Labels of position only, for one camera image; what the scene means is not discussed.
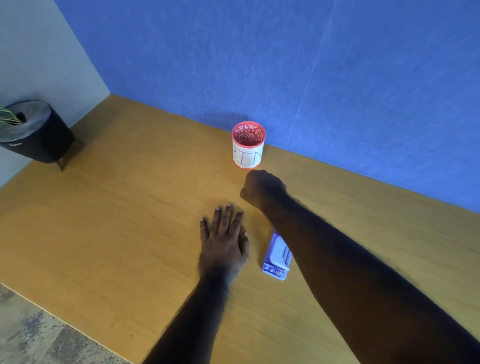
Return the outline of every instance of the hand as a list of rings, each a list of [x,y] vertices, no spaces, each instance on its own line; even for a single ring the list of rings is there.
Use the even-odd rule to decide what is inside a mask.
[[[228,204],[223,212],[221,206],[215,209],[210,228],[205,218],[200,220],[200,280],[212,272],[219,272],[227,287],[247,264],[250,245],[247,232],[241,224],[243,211],[237,212],[232,224],[231,215],[232,204]]]
[[[272,197],[281,197],[287,194],[283,182],[265,170],[251,170],[245,178],[245,186],[240,191],[240,197],[259,210]]]

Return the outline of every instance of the wooden table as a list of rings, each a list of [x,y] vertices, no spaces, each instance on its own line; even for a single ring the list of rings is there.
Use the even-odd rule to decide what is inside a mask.
[[[64,172],[33,162],[0,190],[2,283],[139,363],[195,286],[199,218],[232,201],[251,262],[212,362],[356,362],[294,261],[261,272],[272,227],[239,197],[229,133],[118,96],[74,132]],[[271,146],[262,167],[480,337],[479,215]]]

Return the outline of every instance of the gray carpet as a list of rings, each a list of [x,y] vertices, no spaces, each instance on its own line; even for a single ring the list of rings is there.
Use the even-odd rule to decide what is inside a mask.
[[[127,364],[0,285],[0,364]]]

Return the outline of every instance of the blue wall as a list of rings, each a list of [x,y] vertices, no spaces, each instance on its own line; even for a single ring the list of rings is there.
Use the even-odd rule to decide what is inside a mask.
[[[57,3],[112,93],[480,212],[480,1]]]

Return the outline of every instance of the black pot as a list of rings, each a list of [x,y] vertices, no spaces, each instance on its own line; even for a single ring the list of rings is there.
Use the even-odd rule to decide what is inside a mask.
[[[18,125],[0,122],[0,146],[12,152],[43,163],[58,163],[75,141],[68,126],[44,101],[21,101],[7,109],[25,120]]]

